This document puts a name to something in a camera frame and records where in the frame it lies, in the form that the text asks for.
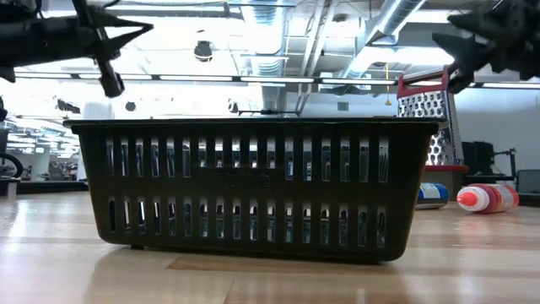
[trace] pipe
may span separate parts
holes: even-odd
[[[322,48],[324,47],[325,39],[327,37],[327,32],[330,29],[328,25],[334,19],[334,14],[336,13],[336,7],[338,5],[339,5],[339,0],[332,0],[330,2],[330,7],[328,8],[328,12],[327,12],[327,21],[322,26],[321,35],[319,36],[319,40],[317,41],[317,46],[315,48],[315,54],[313,54],[313,59],[311,60],[310,68],[307,71],[308,77],[312,76],[313,73],[315,72],[315,67],[317,65],[317,62],[319,61],[319,57],[321,56],[321,51],[322,51]]]
[[[300,73],[298,76],[303,77],[305,74],[305,69],[307,64],[310,61],[311,51],[313,51],[313,45],[315,44],[315,38],[317,37],[317,32],[319,24],[321,23],[322,10],[324,9],[325,0],[318,0],[316,4],[313,25],[311,27],[310,34],[307,37],[307,42],[305,44],[304,57],[302,58],[302,65],[300,66]]]
[[[242,12],[247,28],[253,30],[254,41],[260,41],[256,44],[255,53],[283,55],[286,8],[254,6],[243,8]],[[251,59],[251,65],[253,73],[258,76],[282,76],[284,73],[284,60],[279,58],[255,57]],[[263,110],[280,110],[278,109],[278,101],[282,96],[280,90],[279,87],[261,87]]]
[[[358,79],[364,76],[365,71],[372,64],[372,60],[366,56],[364,46],[384,38],[391,38],[391,43],[397,43],[397,35],[407,23],[408,17],[419,10],[424,3],[425,0],[386,0],[379,16],[365,23],[364,44],[360,47],[356,58],[341,72],[341,77]]]

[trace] black equipment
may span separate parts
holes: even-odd
[[[469,167],[468,175],[465,176],[465,185],[481,182],[496,183],[497,181],[514,181],[516,179],[516,150],[509,149],[494,152],[493,145],[485,142],[462,142],[463,158],[465,166]],[[495,174],[491,166],[495,164],[496,155],[508,155],[510,157],[511,175],[502,173]]]
[[[73,6],[75,16],[38,19],[41,0],[36,0],[32,11],[17,3],[0,5],[0,77],[14,83],[16,67],[87,57],[100,67],[105,95],[121,95],[124,83],[111,60],[120,56],[119,50],[127,43],[154,26],[119,19],[105,8],[88,5],[86,0],[73,0]],[[141,29],[109,38],[105,27]]]
[[[487,12],[452,15],[448,21],[472,33],[470,38],[434,33],[434,42],[452,55],[449,91],[457,94],[474,81],[487,64],[494,73],[506,69],[520,80],[540,76],[539,0],[501,0]],[[488,42],[478,42],[476,35]]]

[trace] basket rim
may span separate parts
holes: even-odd
[[[399,123],[419,123],[419,124],[438,124],[439,128],[445,128],[448,121],[439,117],[332,117],[332,118],[182,118],[182,119],[115,119],[115,120],[82,120],[70,119],[63,122],[63,126],[70,127],[120,127],[120,126],[163,126],[183,123],[368,123],[368,124],[399,124]]]

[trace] black cable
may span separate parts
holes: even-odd
[[[110,7],[113,7],[115,5],[117,5],[118,3],[120,3],[121,0],[112,0],[111,2],[109,3],[106,3],[103,8],[110,8]]]

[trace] exposed duct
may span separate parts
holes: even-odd
[[[416,12],[425,0],[386,0],[381,13],[364,24],[363,35],[359,36],[356,58],[341,72],[344,78],[361,78],[373,63],[365,56],[366,45],[396,45],[399,31],[407,23],[408,17]]]
[[[280,7],[252,6],[243,8],[244,20],[248,29],[252,30],[254,52],[257,55],[284,54],[285,18],[287,10]],[[284,60],[272,57],[254,57],[251,59],[252,72],[258,76],[282,76]],[[280,87],[262,86],[262,110],[279,109]]]

